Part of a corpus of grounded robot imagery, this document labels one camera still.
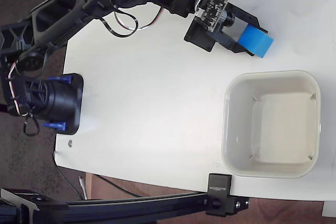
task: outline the white table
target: white table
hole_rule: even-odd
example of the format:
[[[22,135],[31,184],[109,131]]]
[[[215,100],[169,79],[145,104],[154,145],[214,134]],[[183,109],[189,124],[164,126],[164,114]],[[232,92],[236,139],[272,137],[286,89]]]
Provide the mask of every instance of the white table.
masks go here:
[[[234,177],[231,194],[336,200],[336,0],[229,0],[259,18],[275,39],[264,59],[220,45],[207,53],[183,40],[192,21],[164,12],[127,39],[92,22],[69,42],[64,73],[83,76],[81,121],[58,135],[59,166],[153,185],[207,191],[221,158],[224,94],[247,72],[301,69],[322,93],[320,155],[299,179]],[[141,25],[158,10],[129,10]],[[116,27],[113,15],[107,21]]]

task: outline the floor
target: floor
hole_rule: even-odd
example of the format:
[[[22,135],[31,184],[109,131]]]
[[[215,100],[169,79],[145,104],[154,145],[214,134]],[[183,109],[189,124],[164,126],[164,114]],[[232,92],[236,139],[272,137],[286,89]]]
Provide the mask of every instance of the floor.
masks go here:
[[[0,0],[0,26],[17,22],[44,0]],[[44,77],[62,74],[65,50],[50,57]],[[4,104],[0,92],[0,103]],[[57,173],[52,154],[55,133],[41,129],[37,137],[23,133],[24,118],[0,113],[0,188],[25,188],[59,200],[78,199]],[[78,176],[84,173],[61,168],[80,189]]]
[[[0,0],[0,26],[17,22],[43,0]],[[53,54],[44,77],[62,73],[65,49]],[[25,188],[59,200],[75,200],[77,196],[58,175],[52,163],[55,134],[42,129],[37,137],[23,133],[23,118],[0,113],[0,188]],[[78,176],[84,173],[63,169],[62,172],[78,188]],[[113,180],[125,189],[143,196],[179,193],[180,190]],[[96,199],[127,198],[95,176],[88,175],[91,197]],[[336,219],[321,217],[322,202],[251,199],[250,209],[227,218],[194,214],[161,223],[336,223]]]

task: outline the white square bowl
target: white square bowl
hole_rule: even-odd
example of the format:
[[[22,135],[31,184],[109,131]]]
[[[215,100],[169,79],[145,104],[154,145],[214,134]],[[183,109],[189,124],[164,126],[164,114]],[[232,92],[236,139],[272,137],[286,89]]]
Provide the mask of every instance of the white square bowl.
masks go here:
[[[226,90],[222,158],[237,176],[299,178],[317,161],[321,91],[309,73],[247,73]]]

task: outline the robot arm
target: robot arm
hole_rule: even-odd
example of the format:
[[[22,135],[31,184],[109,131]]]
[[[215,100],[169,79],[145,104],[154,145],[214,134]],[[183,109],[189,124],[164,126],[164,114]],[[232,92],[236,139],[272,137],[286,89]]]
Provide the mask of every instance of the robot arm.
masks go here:
[[[8,69],[17,60],[21,71],[40,69],[46,52],[53,53],[94,18],[101,19],[118,8],[155,3],[172,14],[186,17],[194,12],[196,0],[46,0],[34,8],[21,23],[2,27],[1,63]],[[8,47],[10,30],[24,30],[22,38]]]
[[[79,126],[82,77],[73,74],[38,80],[22,73],[43,68],[49,55],[93,19],[101,20],[115,36],[131,36],[138,28],[135,17],[128,14],[136,23],[128,35],[117,34],[103,17],[111,12],[124,13],[119,8],[148,2],[181,17],[195,13],[184,39],[206,51],[211,51],[218,42],[235,53],[261,56],[270,46],[271,40],[265,38],[267,31],[260,27],[258,19],[227,0],[46,0],[21,22],[0,27],[0,78],[9,114],[26,115],[33,118],[37,126],[35,117],[43,119],[48,122],[44,126],[58,133],[74,134]],[[241,38],[247,39],[234,41],[222,31],[224,26],[230,27],[235,18],[249,24],[250,37],[243,34]],[[252,47],[250,42],[256,38],[262,43],[255,42],[253,46],[257,47]]]

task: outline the blue clip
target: blue clip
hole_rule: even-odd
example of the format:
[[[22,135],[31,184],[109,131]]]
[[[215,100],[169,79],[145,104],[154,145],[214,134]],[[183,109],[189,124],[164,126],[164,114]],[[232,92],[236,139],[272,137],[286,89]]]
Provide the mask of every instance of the blue clip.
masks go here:
[[[49,77],[49,81],[61,81],[65,84],[70,85],[72,83],[72,76],[61,76],[61,77]]]
[[[67,123],[62,122],[62,123],[43,123],[43,127],[59,130],[59,131],[66,131],[67,129]]]

